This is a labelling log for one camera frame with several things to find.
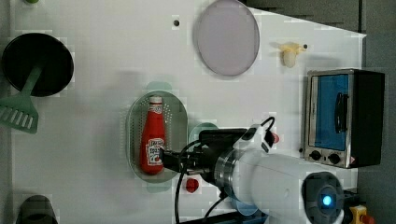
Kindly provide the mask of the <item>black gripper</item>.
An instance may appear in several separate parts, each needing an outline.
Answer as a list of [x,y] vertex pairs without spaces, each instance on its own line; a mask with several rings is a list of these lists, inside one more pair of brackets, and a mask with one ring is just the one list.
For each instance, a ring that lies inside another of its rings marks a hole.
[[233,144],[247,131],[244,128],[207,130],[200,140],[181,152],[161,150],[163,167],[180,173],[184,166],[188,175],[200,175],[211,184],[231,184],[233,171],[242,150]]

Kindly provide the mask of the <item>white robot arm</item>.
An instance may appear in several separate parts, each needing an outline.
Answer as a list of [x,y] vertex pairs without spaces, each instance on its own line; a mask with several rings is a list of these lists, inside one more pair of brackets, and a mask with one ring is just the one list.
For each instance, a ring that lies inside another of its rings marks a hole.
[[259,125],[204,130],[180,151],[166,150],[163,164],[181,176],[200,175],[268,215],[269,224],[341,224],[344,190],[334,171],[272,153],[266,134]]

